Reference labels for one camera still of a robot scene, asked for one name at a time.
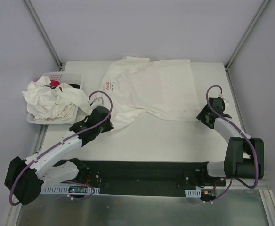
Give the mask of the white red-print t-shirt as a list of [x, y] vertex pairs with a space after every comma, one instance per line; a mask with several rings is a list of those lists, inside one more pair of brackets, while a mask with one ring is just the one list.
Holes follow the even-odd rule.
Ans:
[[143, 113], [162, 120], [195, 121], [200, 111], [190, 60], [128, 56], [110, 64], [99, 90], [112, 100], [114, 131]]

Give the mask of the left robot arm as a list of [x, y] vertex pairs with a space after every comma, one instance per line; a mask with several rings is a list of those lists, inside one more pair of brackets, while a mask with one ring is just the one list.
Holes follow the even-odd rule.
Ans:
[[66, 134], [47, 150], [21, 159], [11, 160], [4, 185], [9, 189], [12, 206], [33, 202], [43, 190], [59, 183], [73, 180], [82, 183], [86, 179], [86, 166], [77, 158], [56, 166], [60, 160], [105, 132], [113, 129], [111, 110], [97, 106], [83, 120], [73, 124]]

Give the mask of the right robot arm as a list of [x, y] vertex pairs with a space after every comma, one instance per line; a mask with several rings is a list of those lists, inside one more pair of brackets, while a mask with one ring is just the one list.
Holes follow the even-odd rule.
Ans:
[[224, 114], [225, 103], [220, 97], [208, 98], [208, 103], [197, 119], [218, 132], [227, 142], [223, 161], [207, 163], [207, 169], [199, 173], [204, 186], [211, 185], [216, 177], [235, 179], [262, 179], [264, 176], [264, 142], [245, 134], [233, 126], [231, 116]]

